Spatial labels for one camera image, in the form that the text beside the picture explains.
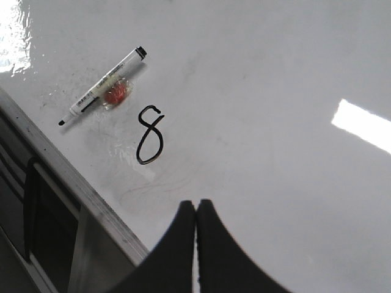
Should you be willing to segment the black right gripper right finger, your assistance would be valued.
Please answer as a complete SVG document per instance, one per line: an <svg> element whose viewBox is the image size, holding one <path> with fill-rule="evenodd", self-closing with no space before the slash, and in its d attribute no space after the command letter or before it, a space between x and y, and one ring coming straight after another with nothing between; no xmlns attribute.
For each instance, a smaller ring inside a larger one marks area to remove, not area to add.
<svg viewBox="0 0 391 293"><path fill-rule="evenodd" d="M201 292L288 292L241 249L211 200L201 200L196 218Z"/></svg>

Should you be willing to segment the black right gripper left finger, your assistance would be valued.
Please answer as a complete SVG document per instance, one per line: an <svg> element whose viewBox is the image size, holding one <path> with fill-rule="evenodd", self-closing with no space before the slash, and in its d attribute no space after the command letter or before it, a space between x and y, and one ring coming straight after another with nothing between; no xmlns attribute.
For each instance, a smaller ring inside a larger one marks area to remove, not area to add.
<svg viewBox="0 0 391 293"><path fill-rule="evenodd" d="M192 292L196 211L182 201L149 255L111 292Z"/></svg>

